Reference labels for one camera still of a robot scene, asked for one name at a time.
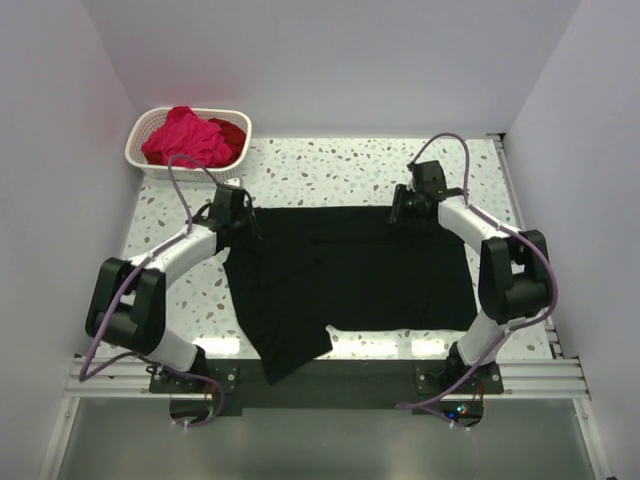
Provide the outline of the black t shirt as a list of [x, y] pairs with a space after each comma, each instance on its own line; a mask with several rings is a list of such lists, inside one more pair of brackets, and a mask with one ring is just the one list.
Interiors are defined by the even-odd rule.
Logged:
[[224, 263], [238, 324], [275, 384], [340, 331], [467, 330], [477, 314], [463, 242], [390, 208], [260, 208], [259, 238]]

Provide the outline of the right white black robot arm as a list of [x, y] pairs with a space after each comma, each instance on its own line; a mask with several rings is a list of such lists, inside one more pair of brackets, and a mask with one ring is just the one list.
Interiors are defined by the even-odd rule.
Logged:
[[391, 224], [436, 224], [456, 235], [480, 257], [480, 310], [448, 360], [472, 367], [495, 360], [509, 334], [541, 321], [557, 300], [544, 235], [520, 231], [468, 202], [461, 188], [449, 188], [437, 161], [408, 167], [411, 181], [395, 187]]

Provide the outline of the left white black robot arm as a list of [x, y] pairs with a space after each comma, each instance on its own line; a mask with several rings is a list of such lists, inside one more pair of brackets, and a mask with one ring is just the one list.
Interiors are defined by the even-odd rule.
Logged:
[[166, 326], [167, 290], [193, 267], [258, 238], [249, 193], [223, 184], [213, 200], [188, 216], [185, 227], [163, 244], [129, 259], [104, 261], [85, 321], [93, 342], [81, 376], [92, 375], [89, 365], [102, 341], [172, 371], [205, 376], [204, 350]]

